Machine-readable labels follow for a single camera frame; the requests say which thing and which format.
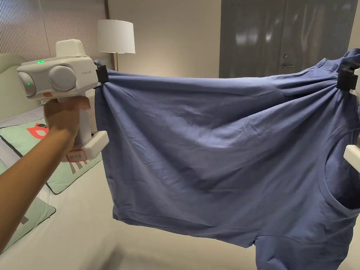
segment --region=white bedsheet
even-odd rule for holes
[[[0,256],[4,270],[256,269],[254,248],[129,226],[112,219],[102,162],[59,195],[57,211]]]

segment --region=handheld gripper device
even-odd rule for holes
[[[109,81],[106,66],[98,68],[85,55],[81,41],[75,39],[57,42],[55,58],[23,63],[17,72],[27,98],[34,100],[57,98],[59,102],[65,102]],[[106,131],[91,136],[87,112],[81,110],[74,148],[63,161],[95,159],[108,143]]]

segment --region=mint green pillow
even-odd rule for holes
[[[5,164],[0,160],[0,174],[7,170]],[[30,205],[25,216],[23,216],[21,223],[16,229],[13,237],[11,237],[9,243],[5,247],[4,251],[11,247],[17,240],[22,238],[25,234],[35,228],[37,225],[42,223],[45,219],[50,217],[55,213],[56,209],[47,203],[43,202],[39,198],[35,200]]]
[[[0,129],[0,137],[20,157],[29,152],[43,139],[49,129],[45,119]],[[70,186],[78,177],[102,160],[101,154],[96,159],[79,162],[61,162],[46,185],[54,194],[59,194]]]

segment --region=orange button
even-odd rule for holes
[[[53,96],[53,95],[52,95],[51,93],[49,93],[49,92],[43,93],[42,95],[43,95],[44,97],[46,97],[46,98],[50,98],[50,97]]]

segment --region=door handle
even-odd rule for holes
[[[295,67],[294,65],[286,65],[286,64],[282,64],[281,66],[282,68],[287,68],[287,67]]]

